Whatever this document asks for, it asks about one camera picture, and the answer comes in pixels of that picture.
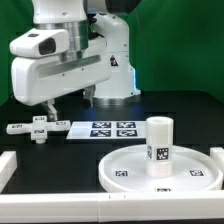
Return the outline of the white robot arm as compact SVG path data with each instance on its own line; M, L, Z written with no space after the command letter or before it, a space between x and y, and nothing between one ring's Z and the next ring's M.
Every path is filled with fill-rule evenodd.
M83 106L120 105L140 94L129 62L129 27L119 16L142 0L31 0L35 27L10 43L15 98L42 105L83 92Z

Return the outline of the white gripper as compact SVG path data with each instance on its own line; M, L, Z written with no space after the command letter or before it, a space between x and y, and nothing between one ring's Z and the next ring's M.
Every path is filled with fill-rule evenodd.
M86 87L83 107L91 108L95 84L107 80L111 75L109 65L104 38L91 40L83 58L70 62L62 63L58 55L39 59L17 57L11 68L14 96L28 106L43 102L49 120L57 121L54 98Z

